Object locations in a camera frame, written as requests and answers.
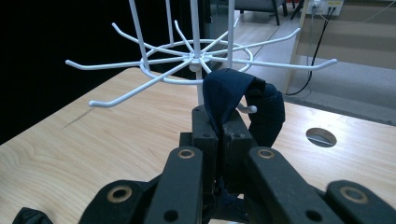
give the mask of grommet hole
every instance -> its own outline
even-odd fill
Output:
[[[275,153],[273,151],[266,148],[260,149],[259,151],[257,151],[257,154],[263,159],[271,159],[275,156]]]
[[[344,186],[340,188],[340,192],[346,199],[354,203],[368,203],[367,195],[359,189]]]
[[[333,147],[337,139],[331,132],[321,128],[311,128],[306,131],[306,138],[319,147]]]
[[[189,159],[191,157],[193,157],[195,155],[194,151],[192,151],[191,149],[181,149],[177,155],[181,158],[181,159]]]
[[[122,203],[128,200],[132,193],[132,189],[129,186],[116,186],[108,192],[107,200],[111,203]]]

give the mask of rotating hook rack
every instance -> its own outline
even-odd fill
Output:
[[[177,84],[177,85],[197,85],[198,90],[198,104],[202,105],[204,103],[203,95],[202,95],[202,69],[204,69],[207,73],[211,72],[211,69],[206,65],[209,62],[223,62],[226,63],[227,67],[232,68],[233,63],[243,64],[244,66],[240,68],[239,72],[246,72],[250,66],[257,65],[257,66],[267,66],[267,67],[275,67],[275,68],[285,68],[285,69],[293,69],[293,70],[306,70],[306,71],[316,71],[332,64],[337,63],[337,60],[331,59],[325,63],[321,63],[318,65],[298,65],[298,64],[286,64],[286,63],[266,63],[266,62],[255,62],[253,58],[253,54],[249,49],[256,48],[264,45],[275,44],[277,42],[285,41],[290,38],[293,38],[300,32],[300,28],[297,28],[292,34],[284,36],[282,38],[263,41],[260,43],[250,44],[250,45],[239,45],[233,42],[233,28],[236,26],[238,20],[234,20],[233,12],[234,12],[234,0],[229,0],[229,10],[228,10],[228,31],[225,32],[223,35],[219,36],[217,39],[200,39],[199,34],[199,23],[198,23],[198,3],[197,0],[190,0],[191,5],[191,25],[192,25],[192,37],[193,40],[188,40],[183,33],[180,31],[177,21],[175,21],[175,28],[177,33],[181,37],[181,41],[174,42],[173,38],[173,27],[171,21],[171,10],[170,10],[170,0],[165,0],[166,4],[166,15],[167,15],[167,23],[168,23],[168,31],[169,31],[169,44],[161,45],[159,47],[151,46],[147,44],[143,40],[142,32],[140,29],[140,22],[137,16],[136,5],[134,0],[129,0],[133,21],[134,21],[134,28],[136,30],[137,39],[125,34],[117,25],[116,23],[112,23],[114,29],[119,33],[121,36],[137,43],[140,48],[140,52],[142,58],[140,61],[136,62],[128,62],[128,63],[108,63],[108,64],[98,64],[98,65],[82,65],[70,60],[66,60],[66,64],[76,67],[77,69],[81,70],[98,70],[98,69],[110,69],[110,68],[122,68],[122,67],[133,67],[139,66],[142,72],[151,78],[151,80],[140,87],[125,93],[124,95],[109,101],[109,102],[101,102],[101,101],[90,101],[90,106],[95,107],[111,107],[114,105],[118,105],[127,99],[133,97],[134,95],[138,94],[139,92],[147,89],[148,87],[154,85],[155,83],[162,81],[165,83],[170,84]],[[227,41],[222,40],[225,36],[227,36]],[[200,44],[208,44],[205,48],[201,49]],[[215,50],[210,51],[215,45],[226,45],[227,49],[223,50]],[[185,46],[188,49],[188,52],[179,51],[172,49],[176,46]],[[246,60],[240,59],[233,59],[233,52],[242,50],[247,54]],[[166,58],[166,59],[157,59],[157,60],[149,60],[149,56],[156,52],[162,52],[166,54],[170,54],[173,57]],[[224,54],[227,52],[227,58],[220,57],[218,55]],[[149,66],[151,64],[156,63],[176,63],[180,62],[179,65],[171,68],[170,70],[166,71],[161,75],[155,75],[151,73]],[[188,66],[192,72],[195,73],[196,79],[195,80],[180,80],[180,79],[173,79],[168,78],[169,76],[173,75],[175,72],[179,71],[180,69]],[[243,113],[255,113],[257,111],[256,106],[243,106],[242,104],[238,105],[238,110]]]

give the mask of wooden table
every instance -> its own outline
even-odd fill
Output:
[[[54,223],[78,223],[104,185],[160,174],[179,134],[191,131],[196,87],[158,83],[112,108],[88,106],[91,99],[112,100],[148,80],[127,69],[0,146],[0,223],[11,223],[24,206]],[[396,207],[395,127],[285,105],[287,120],[273,148],[309,184],[325,189],[348,179]],[[313,127],[332,132],[337,144],[310,143],[305,132]]]

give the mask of black wall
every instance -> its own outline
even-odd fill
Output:
[[[165,2],[135,2],[145,41],[168,43]],[[173,19],[183,30],[191,28],[189,2],[171,1]],[[80,71],[65,60],[100,64],[141,58],[138,45],[118,35],[112,22],[136,36],[128,0],[0,3],[0,144],[124,70]]]

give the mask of dark blue fabric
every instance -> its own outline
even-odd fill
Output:
[[[238,106],[254,76],[224,68],[206,75],[203,82],[204,104],[215,133],[219,135]]]
[[[259,146],[271,147],[285,121],[282,94],[274,85],[229,68],[213,71],[204,78],[205,109],[218,136],[244,95],[247,105],[258,108],[257,113],[249,114],[250,133]]]
[[[52,222],[43,212],[23,207],[15,216],[12,224],[52,224]]]
[[[266,83],[262,92],[249,88],[245,94],[247,105],[257,106],[257,112],[249,114],[248,130],[261,147],[271,147],[285,121],[285,105],[282,93]]]

